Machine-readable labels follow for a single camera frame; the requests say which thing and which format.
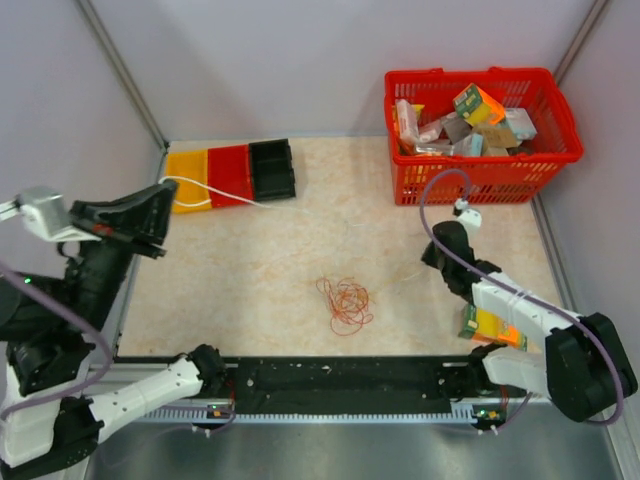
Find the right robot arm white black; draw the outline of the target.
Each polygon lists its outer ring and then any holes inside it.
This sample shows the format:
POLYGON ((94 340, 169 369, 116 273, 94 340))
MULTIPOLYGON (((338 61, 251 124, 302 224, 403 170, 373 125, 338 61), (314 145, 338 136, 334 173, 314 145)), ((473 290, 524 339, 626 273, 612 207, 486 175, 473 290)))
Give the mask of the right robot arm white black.
POLYGON ((487 396, 501 385, 549 399, 567 418, 598 426, 622 416, 638 381, 612 321, 551 304, 520 287, 499 267, 474 255, 456 220, 425 228, 430 243, 423 262, 440 272, 450 292, 515 327, 540 348, 533 354, 492 345, 475 353, 469 388, 487 396))

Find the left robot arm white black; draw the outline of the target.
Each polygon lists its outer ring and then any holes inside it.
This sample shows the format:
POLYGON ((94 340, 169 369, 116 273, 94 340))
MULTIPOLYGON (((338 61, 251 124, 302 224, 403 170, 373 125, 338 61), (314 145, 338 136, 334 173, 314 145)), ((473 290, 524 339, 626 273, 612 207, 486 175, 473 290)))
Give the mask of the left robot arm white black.
POLYGON ((164 180, 110 202, 77 201, 44 186, 1 206, 36 237, 63 248, 78 244, 59 278, 1 271, 1 339, 6 346, 6 394, 1 406, 1 475, 35 479, 89 457, 115 432, 142 416, 226 387, 219 351, 202 344, 164 370, 119 390, 89 396, 79 376, 135 256, 165 253, 179 186, 164 180))

